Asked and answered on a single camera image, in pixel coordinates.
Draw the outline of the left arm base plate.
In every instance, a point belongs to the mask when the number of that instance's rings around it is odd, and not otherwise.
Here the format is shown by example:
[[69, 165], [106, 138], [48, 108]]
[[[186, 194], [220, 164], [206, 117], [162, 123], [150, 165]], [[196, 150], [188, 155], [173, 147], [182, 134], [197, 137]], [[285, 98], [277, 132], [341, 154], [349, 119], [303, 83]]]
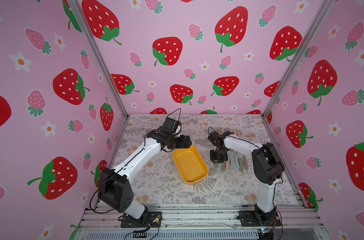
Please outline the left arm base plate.
[[123, 214], [123, 219], [121, 221], [121, 228], [158, 228], [161, 226], [162, 222], [162, 212], [144, 212], [144, 214], [139, 218]]

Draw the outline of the yellow plastic storage box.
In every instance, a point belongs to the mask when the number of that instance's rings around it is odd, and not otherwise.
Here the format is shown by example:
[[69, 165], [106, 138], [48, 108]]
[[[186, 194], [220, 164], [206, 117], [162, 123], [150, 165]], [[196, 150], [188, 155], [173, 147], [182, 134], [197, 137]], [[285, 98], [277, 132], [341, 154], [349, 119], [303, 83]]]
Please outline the yellow plastic storage box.
[[195, 146], [175, 150], [173, 159], [182, 179], [188, 185], [202, 181], [209, 174], [208, 166]]

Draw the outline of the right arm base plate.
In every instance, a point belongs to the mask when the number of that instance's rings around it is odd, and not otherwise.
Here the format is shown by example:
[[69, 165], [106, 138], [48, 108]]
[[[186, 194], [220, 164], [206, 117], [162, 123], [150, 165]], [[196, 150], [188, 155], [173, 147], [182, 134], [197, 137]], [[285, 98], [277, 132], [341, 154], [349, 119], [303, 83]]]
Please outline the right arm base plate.
[[261, 211], [239, 211], [237, 220], [240, 220], [243, 227], [281, 227], [282, 223], [276, 210], [269, 213]]

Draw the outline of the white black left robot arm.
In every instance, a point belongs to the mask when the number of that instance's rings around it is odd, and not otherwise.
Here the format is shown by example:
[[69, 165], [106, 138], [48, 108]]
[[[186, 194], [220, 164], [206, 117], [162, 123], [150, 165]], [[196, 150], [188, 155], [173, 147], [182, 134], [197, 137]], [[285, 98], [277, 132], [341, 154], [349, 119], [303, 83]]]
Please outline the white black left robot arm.
[[113, 169], [105, 168], [100, 176], [98, 199], [119, 213], [139, 220], [147, 214], [148, 208], [134, 198], [131, 183], [142, 168], [158, 153], [174, 149], [189, 149], [190, 136], [162, 133], [152, 130], [144, 142], [126, 160]]

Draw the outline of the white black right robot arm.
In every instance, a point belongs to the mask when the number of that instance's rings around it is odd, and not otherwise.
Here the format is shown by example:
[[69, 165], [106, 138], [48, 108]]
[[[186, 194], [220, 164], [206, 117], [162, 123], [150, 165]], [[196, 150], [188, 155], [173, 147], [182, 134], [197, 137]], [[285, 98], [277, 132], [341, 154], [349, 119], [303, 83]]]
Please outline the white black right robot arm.
[[210, 151], [210, 160], [213, 163], [228, 161], [228, 151], [234, 150], [253, 161], [253, 170], [259, 180], [259, 196], [255, 211], [268, 214], [275, 211], [275, 186], [282, 179], [285, 167], [271, 143], [257, 144], [239, 138], [231, 132], [219, 134], [215, 131], [209, 133], [208, 140], [215, 150]]

